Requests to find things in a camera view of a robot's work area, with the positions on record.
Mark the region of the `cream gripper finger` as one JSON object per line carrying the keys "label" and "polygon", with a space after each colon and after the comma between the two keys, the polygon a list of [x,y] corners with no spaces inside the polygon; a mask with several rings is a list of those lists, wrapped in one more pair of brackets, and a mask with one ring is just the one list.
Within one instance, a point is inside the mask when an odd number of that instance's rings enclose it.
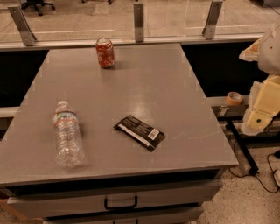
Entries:
{"label": "cream gripper finger", "polygon": [[256,136],[263,132],[280,112],[280,77],[269,75],[263,82],[254,81],[248,97],[248,108],[241,124],[241,132]]}
{"label": "cream gripper finger", "polygon": [[247,47],[241,52],[241,54],[239,55],[239,59],[248,62],[258,61],[260,43],[260,39],[256,40],[251,46]]}

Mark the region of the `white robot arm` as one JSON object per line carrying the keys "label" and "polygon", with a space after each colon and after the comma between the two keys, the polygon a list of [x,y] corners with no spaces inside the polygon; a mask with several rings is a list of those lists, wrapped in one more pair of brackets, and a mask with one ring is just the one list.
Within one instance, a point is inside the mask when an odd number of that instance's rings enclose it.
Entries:
{"label": "white robot arm", "polygon": [[256,136],[263,132],[280,112],[280,18],[239,55],[241,60],[256,61],[258,68],[268,77],[254,81],[248,97],[241,132]]}

